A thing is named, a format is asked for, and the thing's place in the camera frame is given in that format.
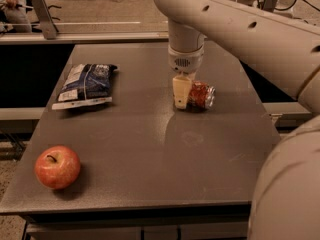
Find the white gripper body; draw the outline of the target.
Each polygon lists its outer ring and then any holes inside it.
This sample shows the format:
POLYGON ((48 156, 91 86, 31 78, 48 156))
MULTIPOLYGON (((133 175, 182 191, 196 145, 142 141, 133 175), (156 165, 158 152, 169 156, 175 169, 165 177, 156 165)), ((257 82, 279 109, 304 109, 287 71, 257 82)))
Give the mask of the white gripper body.
POLYGON ((204 56, 204 47, 192 52, 179 52, 168 47, 168 62, 171 69, 179 75, 194 79, 204 56))

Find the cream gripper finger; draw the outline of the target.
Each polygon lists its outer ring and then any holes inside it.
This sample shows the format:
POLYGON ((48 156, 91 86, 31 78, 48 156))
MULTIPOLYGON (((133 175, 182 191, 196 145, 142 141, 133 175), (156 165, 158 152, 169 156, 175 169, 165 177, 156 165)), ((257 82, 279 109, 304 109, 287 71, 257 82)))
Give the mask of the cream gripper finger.
POLYGON ((175 107, 184 110, 187 107, 192 80, 188 76, 179 74, 173 78, 172 83, 175 107))

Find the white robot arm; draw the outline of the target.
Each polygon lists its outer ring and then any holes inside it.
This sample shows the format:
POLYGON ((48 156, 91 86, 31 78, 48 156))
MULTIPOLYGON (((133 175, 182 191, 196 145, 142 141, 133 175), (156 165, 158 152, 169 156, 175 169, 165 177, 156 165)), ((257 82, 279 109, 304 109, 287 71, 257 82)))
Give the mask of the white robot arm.
MULTIPOLYGON (((320 110, 320 30, 229 0, 154 0, 168 18, 175 105, 187 105, 209 38, 313 113, 320 110)), ((320 240, 320 115, 286 136, 259 174, 248 240, 320 240)))

